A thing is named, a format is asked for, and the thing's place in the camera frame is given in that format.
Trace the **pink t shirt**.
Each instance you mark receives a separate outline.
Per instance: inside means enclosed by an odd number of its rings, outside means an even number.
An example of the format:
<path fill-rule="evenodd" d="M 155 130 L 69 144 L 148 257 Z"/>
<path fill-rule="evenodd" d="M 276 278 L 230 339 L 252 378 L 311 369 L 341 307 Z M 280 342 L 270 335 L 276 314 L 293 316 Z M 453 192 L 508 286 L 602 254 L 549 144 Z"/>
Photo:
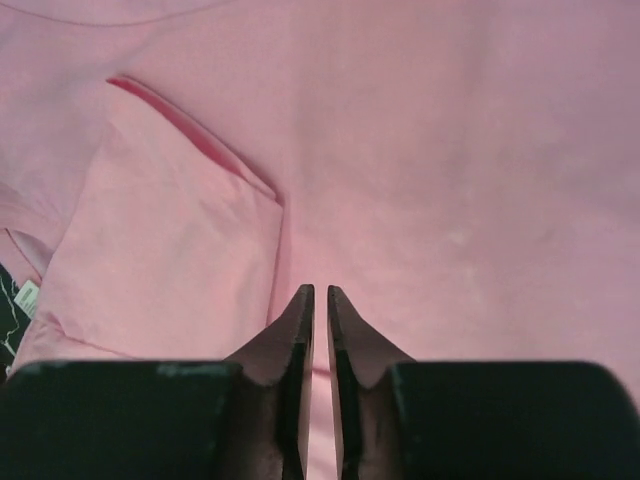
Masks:
<path fill-rule="evenodd" d="M 217 361 L 314 289 L 418 361 L 584 361 L 639 414 L 635 1 L 5 1 L 1 262 L 43 361 Z"/>

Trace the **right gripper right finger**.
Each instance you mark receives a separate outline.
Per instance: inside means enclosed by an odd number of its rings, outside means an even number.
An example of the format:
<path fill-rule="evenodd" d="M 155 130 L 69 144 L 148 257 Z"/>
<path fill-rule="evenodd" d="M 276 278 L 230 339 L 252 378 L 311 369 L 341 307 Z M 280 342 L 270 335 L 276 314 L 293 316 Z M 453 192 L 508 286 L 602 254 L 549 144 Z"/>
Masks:
<path fill-rule="evenodd" d="M 635 479 L 639 414 L 584 361 L 418 361 L 327 292 L 343 479 Z"/>

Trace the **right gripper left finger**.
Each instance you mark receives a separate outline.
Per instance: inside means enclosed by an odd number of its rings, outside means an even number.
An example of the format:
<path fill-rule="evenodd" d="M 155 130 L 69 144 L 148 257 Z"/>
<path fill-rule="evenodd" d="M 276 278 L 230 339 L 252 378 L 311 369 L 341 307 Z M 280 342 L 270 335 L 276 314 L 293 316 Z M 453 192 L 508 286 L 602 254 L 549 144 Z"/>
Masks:
<path fill-rule="evenodd" d="M 217 361 L 43 361 L 1 388 L 5 479 L 301 479 L 314 289 Z"/>

